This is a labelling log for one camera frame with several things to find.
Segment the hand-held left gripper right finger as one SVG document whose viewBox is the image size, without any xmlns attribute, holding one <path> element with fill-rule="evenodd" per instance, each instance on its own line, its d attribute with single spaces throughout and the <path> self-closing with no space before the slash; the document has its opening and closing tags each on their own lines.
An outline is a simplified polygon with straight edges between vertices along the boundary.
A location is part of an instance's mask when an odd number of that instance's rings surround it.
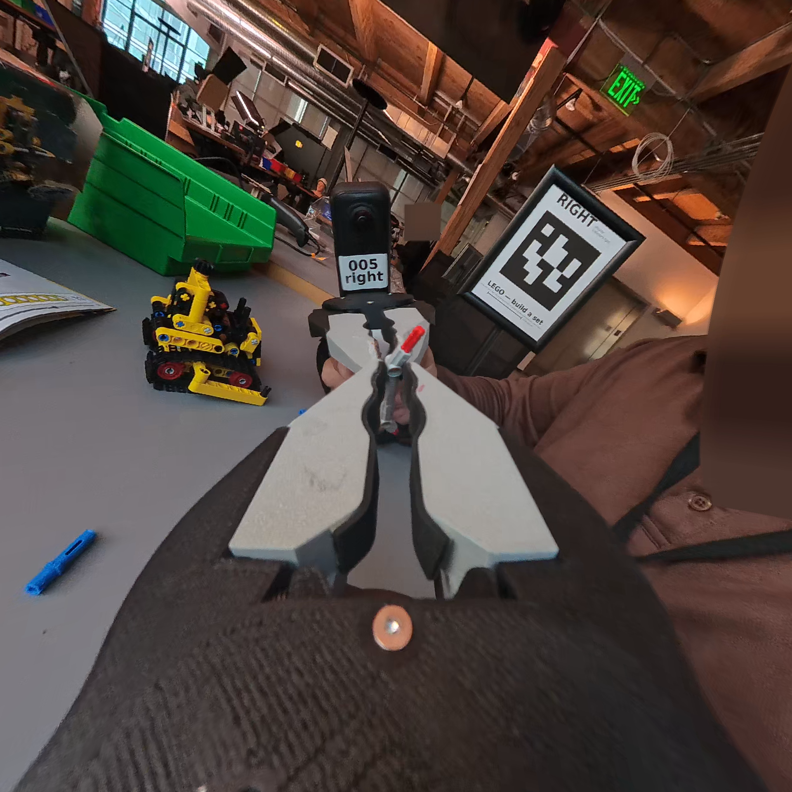
<svg viewBox="0 0 792 792">
<path fill-rule="evenodd" d="M 446 599 L 473 569 L 556 559 L 551 535 L 498 426 L 426 369 L 405 367 L 412 541 Z"/>
</svg>

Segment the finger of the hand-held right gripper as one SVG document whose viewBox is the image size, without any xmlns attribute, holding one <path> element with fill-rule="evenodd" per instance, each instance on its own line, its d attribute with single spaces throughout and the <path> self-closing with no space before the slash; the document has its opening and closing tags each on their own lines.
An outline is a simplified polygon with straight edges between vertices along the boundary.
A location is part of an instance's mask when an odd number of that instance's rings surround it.
<svg viewBox="0 0 792 792">
<path fill-rule="evenodd" d="M 326 311 L 325 315 L 328 325 L 325 339 L 332 371 L 342 377 L 361 371 L 378 374 L 380 350 L 368 328 L 366 315 L 362 312 L 339 311 Z"/>
<path fill-rule="evenodd" d="M 393 322 L 393 330 L 395 332 L 395 341 L 389 353 L 389 360 L 397 349 L 401 348 L 403 342 L 414 328 L 420 326 L 424 330 L 424 335 L 412 348 L 410 362 L 421 364 L 426 351 L 429 349 L 430 321 L 413 306 L 401 306 L 390 309 L 389 319 Z"/>
</svg>

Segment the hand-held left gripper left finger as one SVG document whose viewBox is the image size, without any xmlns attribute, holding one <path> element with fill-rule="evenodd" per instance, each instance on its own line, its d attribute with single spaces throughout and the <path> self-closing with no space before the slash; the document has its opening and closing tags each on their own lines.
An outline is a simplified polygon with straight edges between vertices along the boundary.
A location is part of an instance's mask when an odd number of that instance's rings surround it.
<svg viewBox="0 0 792 792">
<path fill-rule="evenodd" d="M 368 410 L 380 362 L 369 362 L 279 433 L 229 542 L 234 557 L 346 575 L 375 538 L 379 472 Z"/>
</svg>

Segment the grey and red lego piece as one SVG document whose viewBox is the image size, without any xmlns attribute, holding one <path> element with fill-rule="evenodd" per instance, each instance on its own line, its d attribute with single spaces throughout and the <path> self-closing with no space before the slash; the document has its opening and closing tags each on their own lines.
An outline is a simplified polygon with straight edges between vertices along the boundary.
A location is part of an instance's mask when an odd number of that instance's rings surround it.
<svg viewBox="0 0 792 792">
<path fill-rule="evenodd" d="M 410 335 L 403 342 L 401 348 L 397 349 L 393 357 L 389 360 L 387 356 L 384 360 L 386 368 L 386 379 L 379 408 L 380 430 L 395 435 L 398 433 L 398 422 L 394 419 L 395 398 L 398 386 L 401 382 L 403 369 L 410 363 L 410 353 L 421 337 L 424 330 L 420 326 L 414 328 Z"/>
</svg>

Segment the person's right forearm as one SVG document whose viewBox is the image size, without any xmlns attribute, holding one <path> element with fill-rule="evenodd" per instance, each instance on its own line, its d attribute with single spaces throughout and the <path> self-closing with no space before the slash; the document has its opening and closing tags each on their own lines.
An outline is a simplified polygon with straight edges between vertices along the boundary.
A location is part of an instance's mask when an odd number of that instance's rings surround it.
<svg viewBox="0 0 792 792">
<path fill-rule="evenodd" d="M 439 380 L 509 434 L 544 448 L 580 437 L 623 445 L 648 431 L 679 448 L 698 426 L 708 336 L 646 339 L 564 371 L 515 379 Z"/>
</svg>

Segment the yellow and black lego bulldozer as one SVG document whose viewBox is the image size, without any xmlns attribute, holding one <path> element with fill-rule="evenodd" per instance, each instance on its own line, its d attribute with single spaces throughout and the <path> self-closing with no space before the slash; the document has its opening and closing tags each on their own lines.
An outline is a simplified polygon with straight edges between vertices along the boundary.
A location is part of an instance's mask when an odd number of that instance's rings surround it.
<svg viewBox="0 0 792 792">
<path fill-rule="evenodd" d="M 146 380 L 156 391 L 192 393 L 262 406 L 262 329 L 245 299 L 232 309 L 212 287 L 214 265 L 196 259 L 168 296 L 151 297 L 142 322 Z"/>
</svg>

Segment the blue lego pin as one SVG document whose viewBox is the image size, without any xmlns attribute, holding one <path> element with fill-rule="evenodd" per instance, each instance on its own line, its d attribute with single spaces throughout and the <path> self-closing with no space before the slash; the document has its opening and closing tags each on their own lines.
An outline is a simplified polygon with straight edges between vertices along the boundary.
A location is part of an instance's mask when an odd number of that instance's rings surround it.
<svg viewBox="0 0 792 792">
<path fill-rule="evenodd" d="M 61 551 L 53 560 L 44 567 L 25 586 L 25 593 L 30 596 L 42 595 L 56 580 L 66 574 L 84 552 L 89 549 L 97 539 L 94 530 L 85 530 Z"/>
</svg>

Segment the lego instruction booklet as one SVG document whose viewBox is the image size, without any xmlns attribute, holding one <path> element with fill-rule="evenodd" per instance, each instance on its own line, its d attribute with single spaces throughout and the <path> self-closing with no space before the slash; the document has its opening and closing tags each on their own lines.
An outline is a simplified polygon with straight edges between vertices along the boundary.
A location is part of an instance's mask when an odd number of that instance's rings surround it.
<svg viewBox="0 0 792 792">
<path fill-rule="evenodd" d="M 1 341 L 36 325 L 115 311 L 113 306 L 1 260 Z"/>
</svg>

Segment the lego set box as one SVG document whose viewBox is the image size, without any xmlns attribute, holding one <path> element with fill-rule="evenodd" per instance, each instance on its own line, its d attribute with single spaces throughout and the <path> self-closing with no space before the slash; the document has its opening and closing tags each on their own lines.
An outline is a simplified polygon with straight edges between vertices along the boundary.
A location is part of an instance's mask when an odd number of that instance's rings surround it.
<svg viewBox="0 0 792 792">
<path fill-rule="evenodd" d="M 15 57 L 1 69 L 1 236 L 39 239 L 78 194 L 71 92 Z"/>
</svg>

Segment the person's right hand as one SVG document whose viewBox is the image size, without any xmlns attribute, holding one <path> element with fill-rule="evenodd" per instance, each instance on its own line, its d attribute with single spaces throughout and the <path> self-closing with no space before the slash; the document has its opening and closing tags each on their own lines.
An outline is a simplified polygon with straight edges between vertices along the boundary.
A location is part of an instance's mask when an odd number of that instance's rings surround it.
<svg viewBox="0 0 792 792">
<path fill-rule="evenodd" d="M 327 358 L 322 365 L 320 377 L 326 394 L 337 389 L 354 376 L 355 372 L 333 357 Z"/>
</svg>

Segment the grey handheld tool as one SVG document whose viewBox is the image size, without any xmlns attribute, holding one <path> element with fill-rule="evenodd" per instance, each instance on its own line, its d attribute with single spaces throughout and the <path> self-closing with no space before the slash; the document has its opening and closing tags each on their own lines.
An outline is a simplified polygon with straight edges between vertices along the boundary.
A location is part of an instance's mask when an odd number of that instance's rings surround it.
<svg viewBox="0 0 792 792">
<path fill-rule="evenodd" d="M 284 228 L 295 243 L 290 243 L 286 238 L 275 234 L 275 238 L 280 240 L 292 250 L 309 257 L 316 257 L 323 253 L 323 248 L 317 238 L 311 233 L 309 226 L 302 216 L 278 200 L 267 191 L 259 194 L 258 200 L 270 206 L 276 213 L 276 225 Z"/>
</svg>

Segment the black floor lamp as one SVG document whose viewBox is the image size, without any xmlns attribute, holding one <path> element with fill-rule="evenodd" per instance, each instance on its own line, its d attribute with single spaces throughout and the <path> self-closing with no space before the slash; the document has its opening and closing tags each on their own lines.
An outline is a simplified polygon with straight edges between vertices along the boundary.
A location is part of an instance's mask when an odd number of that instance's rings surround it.
<svg viewBox="0 0 792 792">
<path fill-rule="evenodd" d="M 351 87 L 356 92 L 357 96 L 361 99 L 361 109 L 356 116 L 356 120 L 351 127 L 351 132 L 348 141 L 344 144 L 344 181 L 352 181 L 353 169 L 351 167 L 351 148 L 354 144 L 355 137 L 360 130 L 363 119 L 369 109 L 374 109 L 379 112 L 384 112 L 388 103 L 385 97 L 377 91 L 373 86 L 364 82 L 361 78 L 353 78 Z"/>
</svg>

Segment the black framed marker sign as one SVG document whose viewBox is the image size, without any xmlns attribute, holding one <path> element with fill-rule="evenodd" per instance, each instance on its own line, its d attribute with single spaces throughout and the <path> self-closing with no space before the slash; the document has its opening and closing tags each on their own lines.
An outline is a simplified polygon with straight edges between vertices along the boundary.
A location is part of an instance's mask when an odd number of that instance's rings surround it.
<svg viewBox="0 0 792 792">
<path fill-rule="evenodd" d="M 459 295 L 538 352 L 645 239 L 552 165 Z"/>
</svg>

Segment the cluttered workbench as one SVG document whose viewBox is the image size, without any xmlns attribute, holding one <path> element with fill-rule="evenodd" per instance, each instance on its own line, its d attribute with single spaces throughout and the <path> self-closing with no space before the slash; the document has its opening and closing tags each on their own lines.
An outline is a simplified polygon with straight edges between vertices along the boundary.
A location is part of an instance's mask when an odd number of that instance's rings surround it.
<svg viewBox="0 0 792 792">
<path fill-rule="evenodd" d="M 172 135 L 184 132 L 198 156 L 227 156 L 301 214 L 327 193 L 335 130 L 325 116 L 319 118 L 322 135 L 315 134 L 299 119 L 213 75 L 180 85 L 173 102 Z"/>
</svg>

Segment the green plastic bin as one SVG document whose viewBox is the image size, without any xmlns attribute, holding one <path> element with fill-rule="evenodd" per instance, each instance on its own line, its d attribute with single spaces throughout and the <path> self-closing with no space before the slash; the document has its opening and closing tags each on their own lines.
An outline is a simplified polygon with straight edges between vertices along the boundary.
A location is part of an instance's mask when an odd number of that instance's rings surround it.
<svg viewBox="0 0 792 792">
<path fill-rule="evenodd" d="M 130 120 L 85 99 L 102 133 L 67 222 L 162 276 L 197 259 L 233 274 L 271 256 L 276 211 Z"/>
</svg>

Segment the large paned window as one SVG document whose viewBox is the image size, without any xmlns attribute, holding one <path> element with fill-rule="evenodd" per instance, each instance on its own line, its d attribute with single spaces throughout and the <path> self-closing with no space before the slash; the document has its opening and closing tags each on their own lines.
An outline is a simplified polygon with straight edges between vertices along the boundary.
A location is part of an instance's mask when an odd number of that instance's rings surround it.
<svg viewBox="0 0 792 792">
<path fill-rule="evenodd" d="M 182 84 L 206 66 L 211 48 L 159 1 L 104 1 L 101 28 L 111 45 Z"/>
</svg>

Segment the green exit sign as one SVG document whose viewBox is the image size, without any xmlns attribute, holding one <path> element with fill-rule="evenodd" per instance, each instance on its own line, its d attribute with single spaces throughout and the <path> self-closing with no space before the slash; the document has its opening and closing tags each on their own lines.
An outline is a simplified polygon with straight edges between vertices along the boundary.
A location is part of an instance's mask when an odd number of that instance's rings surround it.
<svg viewBox="0 0 792 792">
<path fill-rule="evenodd" d="M 599 88 L 599 94 L 624 116 L 633 114 L 645 91 L 646 82 L 621 63 L 614 66 Z"/>
</svg>

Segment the wooden support post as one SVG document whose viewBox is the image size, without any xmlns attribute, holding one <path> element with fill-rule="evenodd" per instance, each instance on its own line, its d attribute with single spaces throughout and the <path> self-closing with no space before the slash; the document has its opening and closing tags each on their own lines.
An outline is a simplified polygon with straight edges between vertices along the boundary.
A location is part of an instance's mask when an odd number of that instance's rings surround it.
<svg viewBox="0 0 792 792">
<path fill-rule="evenodd" d="M 500 132 L 487 151 L 482 163 L 441 233 L 439 241 L 430 252 L 425 264 L 439 254 L 450 254 L 460 241 L 470 220 L 500 173 L 507 157 L 524 133 L 545 96 L 549 94 L 556 78 L 566 64 L 567 52 L 561 43 L 564 33 L 560 23 L 555 24 L 536 55 L 523 92 L 507 116 Z"/>
</svg>

